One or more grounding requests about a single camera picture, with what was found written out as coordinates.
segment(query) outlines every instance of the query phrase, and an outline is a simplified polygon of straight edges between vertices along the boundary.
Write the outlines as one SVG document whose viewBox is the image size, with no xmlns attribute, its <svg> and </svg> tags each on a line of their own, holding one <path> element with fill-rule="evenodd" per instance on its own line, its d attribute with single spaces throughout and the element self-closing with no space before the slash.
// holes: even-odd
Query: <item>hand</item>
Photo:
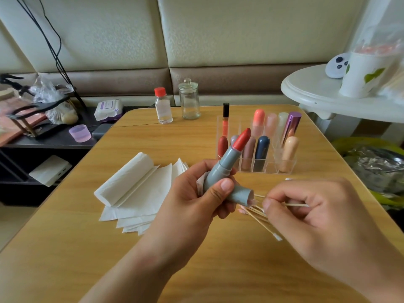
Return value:
<svg viewBox="0 0 404 303">
<path fill-rule="evenodd" d="M 305 202 L 310 208 L 288 209 L 281 202 Z M 404 258 L 350 182 L 285 181 L 268 192 L 263 207 L 269 222 L 315 269 L 372 302 L 402 302 Z"/>
<path fill-rule="evenodd" d="M 232 176 L 217 182 L 202 197 L 197 195 L 196 180 L 215 163 L 213 159 L 196 163 L 174 180 L 153 223 L 135 246 L 152 251 L 171 274 L 188 263 L 216 215 L 224 219 L 235 211 L 235 203 L 224 201 L 234 188 Z"/>
</svg>

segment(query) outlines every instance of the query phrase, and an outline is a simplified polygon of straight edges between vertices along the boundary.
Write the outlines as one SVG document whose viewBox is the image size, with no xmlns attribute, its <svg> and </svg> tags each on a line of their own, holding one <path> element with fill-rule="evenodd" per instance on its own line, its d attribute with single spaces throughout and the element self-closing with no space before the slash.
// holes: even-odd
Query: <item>mauve lipstick tube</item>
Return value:
<svg viewBox="0 0 404 303">
<path fill-rule="evenodd" d="M 299 112 L 290 112 L 288 119 L 286 120 L 285 129 L 283 130 L 282 137 L 280 140 L 280 144 L 283 146 L 285 144 L 285 140 L 294 136 L 299 125 L 302 114 Z"/>
</svg>

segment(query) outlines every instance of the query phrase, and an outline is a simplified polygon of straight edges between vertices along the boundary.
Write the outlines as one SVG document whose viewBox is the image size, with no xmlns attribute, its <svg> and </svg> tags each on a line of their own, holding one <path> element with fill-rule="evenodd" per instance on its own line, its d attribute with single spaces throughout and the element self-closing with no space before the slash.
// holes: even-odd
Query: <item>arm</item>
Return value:
<svg viewBox="0 0 404 303">
<path fill-rule="evenodd" d="M 224 201 L 234 188 L 232 177 L 198 198 L 196 180 L 216 162 L 197 163 L 175 179 L 146 234 L 81 303 L 157 302 L 171 276 L 202 244 L 212 219 L 216 215 L 224 219 L 235 210 L 234 203 Z"/>
<path fill-rule="evenodd" d="M 305 202 L 288 210 L 281 202 Z M 404 257 L 345 179 L 286 181 L 263 201 L 268 220 L 315 269 L 373 303 L 404 302 Z"/>
</svg>

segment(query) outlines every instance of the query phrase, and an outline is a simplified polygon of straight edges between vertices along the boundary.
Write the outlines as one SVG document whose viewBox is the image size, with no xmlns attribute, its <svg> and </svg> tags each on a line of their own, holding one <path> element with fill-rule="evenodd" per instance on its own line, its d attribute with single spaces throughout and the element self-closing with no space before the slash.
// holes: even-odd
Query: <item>white side table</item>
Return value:
<svg viewBox="0 0 404 303">
<path fill-rule="evenodd" d="M 323 120 L 317 122 L 317 126 L 330 140 L 350 136 L 361 119 L 370 119 L 392 122 L 384 139 L 396 144 L 402 142 L 404 106 L 383 96 L 362 99 L 343 96 L 339 93 L 342 79 L 327 77 L 325 67 L 311 66 L 290 74 L 282 82 L 282 92 L 298 102 L 305 112 L 316 113 Z"/>
</svg>

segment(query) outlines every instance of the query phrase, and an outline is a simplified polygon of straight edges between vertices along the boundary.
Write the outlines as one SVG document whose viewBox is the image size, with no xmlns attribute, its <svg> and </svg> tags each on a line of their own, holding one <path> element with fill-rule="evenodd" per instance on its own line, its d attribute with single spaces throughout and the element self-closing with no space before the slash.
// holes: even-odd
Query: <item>white power bank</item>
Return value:
<svg viewBox="0 0 404 303">
<path fill-rule="evenodd" d="M 33 171 L 31 171 L 29 175 L 36 179 L 39 183 L 50 187 L 71 167 L 72 165 L 69 164 L 69 162 L 56 155 L 52 155 Z"/>
</svg>

